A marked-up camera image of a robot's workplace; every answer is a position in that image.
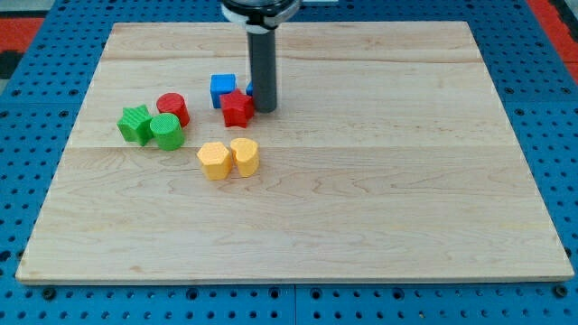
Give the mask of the black white robot arm flange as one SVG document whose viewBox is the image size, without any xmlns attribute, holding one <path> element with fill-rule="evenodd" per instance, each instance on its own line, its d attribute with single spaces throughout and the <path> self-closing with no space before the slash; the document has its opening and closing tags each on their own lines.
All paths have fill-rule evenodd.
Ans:
<svg viewBox="0 0 578 325">
<path fill-rule="evenodd" d="M 265 34 L 292 18 L 301 0 L 221 0 L 224 17 L 248 33 Z"/>
</svg>

